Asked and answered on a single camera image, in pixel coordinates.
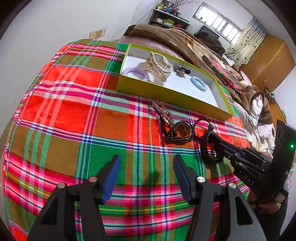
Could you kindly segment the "right hand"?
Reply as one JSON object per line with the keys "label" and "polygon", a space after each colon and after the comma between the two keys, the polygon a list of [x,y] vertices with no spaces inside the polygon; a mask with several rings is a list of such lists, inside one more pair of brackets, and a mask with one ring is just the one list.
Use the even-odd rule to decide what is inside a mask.
{"label": "right hand", "polygon": [[286,203],[279,203],[276,200],[272,200],[268,203],[259,203],[257,201],[257,196],[254,192],[250,190],[247,201],[250,207],[253,210],[257,210],[259,213],[266,213],[266,214],[275,214],[275,213],[283,213],[284,216],[287,214],[287,204]]}

